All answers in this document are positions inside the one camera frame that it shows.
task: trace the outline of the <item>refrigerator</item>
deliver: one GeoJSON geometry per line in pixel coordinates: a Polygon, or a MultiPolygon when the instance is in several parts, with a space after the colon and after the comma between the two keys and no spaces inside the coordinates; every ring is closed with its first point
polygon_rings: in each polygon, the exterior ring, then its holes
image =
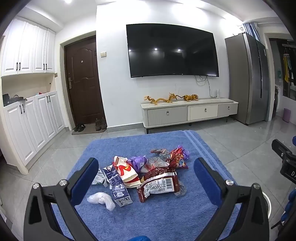
{"type": "Polygon", "coordinates": [[[229,66],[229,98],[238,102],[233,117],[244,124],[267,120],[269,72],[266,49],[247,33],[225,39],[229,66]]]}

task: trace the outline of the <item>brown wooden door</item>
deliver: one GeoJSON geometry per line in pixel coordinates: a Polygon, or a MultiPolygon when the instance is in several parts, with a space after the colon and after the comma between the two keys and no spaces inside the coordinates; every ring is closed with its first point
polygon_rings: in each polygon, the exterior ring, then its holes
{"type": "Polygon", "coordinates": [[[75,124],[105,118],[98,65],[96,37],[65,46],[66,82],[75,124]]]}

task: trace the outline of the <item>gray tile floor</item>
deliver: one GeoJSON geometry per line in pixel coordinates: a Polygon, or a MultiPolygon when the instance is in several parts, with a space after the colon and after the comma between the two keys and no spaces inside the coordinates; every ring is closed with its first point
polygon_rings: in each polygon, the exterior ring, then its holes
{"type": "MultiPolygon", "coordinates": [[[[275,224],[283,213],[287,194],[295,188],[279,170],[281,159],[271,149],[275,138],[282,141],[292,152],[296,147],[292,137],[296,126],[276,117],[271,122],[259,122],[245,126],[231,118],[193,123],[192,126],[177,125],[151,129],[150,133],[195,130],[217,154],[234,179],[240,185],[257,182],[269,196],[272,204],[270,225],[275,224]]],[[[65,132],[32,166],[28,175],[0,164],[0,196],[2,207],[12,221],[13,233],[22,240],[23,219],[31,186],[34,182],[55,185],[66,178],[85,147],[95,139],[145,134],[145,129],[104,132],[99,134],[71,135],[65,132]]],[[[275,240],[276,229],[270,232],[270,240],[275,240]]]]}

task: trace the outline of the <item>electrical wire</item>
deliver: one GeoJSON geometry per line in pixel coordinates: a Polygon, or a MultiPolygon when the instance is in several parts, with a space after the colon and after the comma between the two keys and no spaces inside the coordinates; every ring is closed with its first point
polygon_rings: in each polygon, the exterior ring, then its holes
{"type": "Polygon", "coordinates": [[[194,78],[195,78],[195,82],[196,82],[196,84],[199,86],[199,87],[202,87],[202,86],[205,86],[205,84],[206,83],[208,83],[208,85],[209,85],[209,94],[210,94],[210,97],[211,98],[214,98],[212,95],[211,95],[211,88],[210,88],[210,82],[209,82],[209,79],[207,78],[207,75],[206,75],[206,77],[205,77],[205,79],[202,77],[202,76],[199,76],[200,77],[200,80],[201,81],[198,81],[197,80],[197,78],[196,78],[196,76],[194,75],[194,78]]]}

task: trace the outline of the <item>yellow clothing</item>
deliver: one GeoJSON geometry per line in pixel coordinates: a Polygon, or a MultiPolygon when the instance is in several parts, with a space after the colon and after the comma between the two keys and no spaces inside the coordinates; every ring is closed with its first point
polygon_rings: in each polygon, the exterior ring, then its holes
{"type": "Polygon", "coordinates": [[[285,81],[289,83],[288,60],[285,55],[284,55],[284,66],[285,66],[285,81]]]}

